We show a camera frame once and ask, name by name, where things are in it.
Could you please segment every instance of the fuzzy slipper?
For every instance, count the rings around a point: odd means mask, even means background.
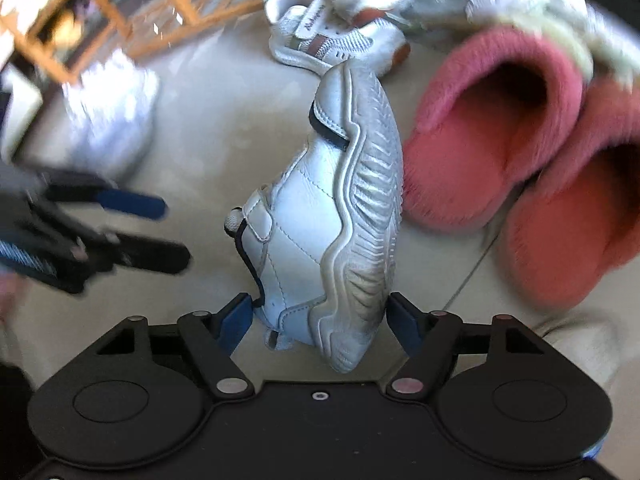
[[[640,252],[640,90],[594,80],[565,146],[518,199],[502,259],[536,305],[582,301]]]
[[[486,224],[513,187],[557,153],[577,119],[582,75],[551,41],[494,27],[445,60],[404,146],[404,208],[426,227]]]

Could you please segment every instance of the floor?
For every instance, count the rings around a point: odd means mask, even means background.
[[[255,294],[249,272],[223,231],[226,213],[272,180],[308,132],[308,106],[318,85],[311,72],[270,58],[261,13],[228,24],[146,63],[162,80],[156,138],[130,187],[156,193],[171,212],[159,223],[78,210],[94,225],[183,241],[194,263],[183,276],[118,270],[93,282],[81,298],[44,286],[31,288],[14,323],[12,355],[41,384],[121,319],[143,314],[154,324],[192,310],[216,311],[238,292]],[[383,81],[408,137],[415,107],[446,47],[421,41],[404,66]],[[26,147],[26,158],[60,163],[70,125],[59,96]],[[543,319],[516,297],[495,265],[504,211],[483,230],[464,236],[425,232],[405,222],[398,244],[395,290],[423,310],[447,308],[468,322],[490,322],[507,312],[533,324]],[[578,309],[598,310],[619,325],[625,365],[612,388],[614,423],[600,461],[623,480],[640,478],[640,258],[606,276]],[[383,326],[362,364],[350,375],[332,372],[312,348],[268,350],[256,322],[233,359],[256,383],[264,379],[379,379],[403,354]]]

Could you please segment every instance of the white plastic bag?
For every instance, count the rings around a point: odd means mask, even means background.
[[[160,81],[136,67],[121,50],[63,86],[74,130],[70,166],[120,182],[140,163],[153,137],[153,112]]]

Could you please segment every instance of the pink slipper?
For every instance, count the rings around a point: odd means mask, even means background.
[[[582,75],[558,47],[519,30],[474,35],[445,60],[404,145],[404,209],[441,231],[486,224],[574,127]]]
[[[501,252],[547,308],[574,306],[640,253],[640,90],[592,83],[567,143],[509,212]]]

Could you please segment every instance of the white rubber sole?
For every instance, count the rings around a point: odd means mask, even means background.
[[[317,57],[313,57],[305,52],[293,50],[288,46],[278,44],[273,41],[273,38],[269,38],[269,50],[271,51],[271,55],[278,62],[285,65],[297,66],[311,70],[311,72],[315,72],[320,77],[322,77],[324,73],[332,67],[330,64],[319,60]]]
[[[336,174],[340,235],[320,262],[326,300],[308,315],[315,345],[339,372],[355,368],[384,313],[394,272],[402,197],[402,148],[377,78],[362,65],[342,66],[351,111],[342,126],[350,144]]]

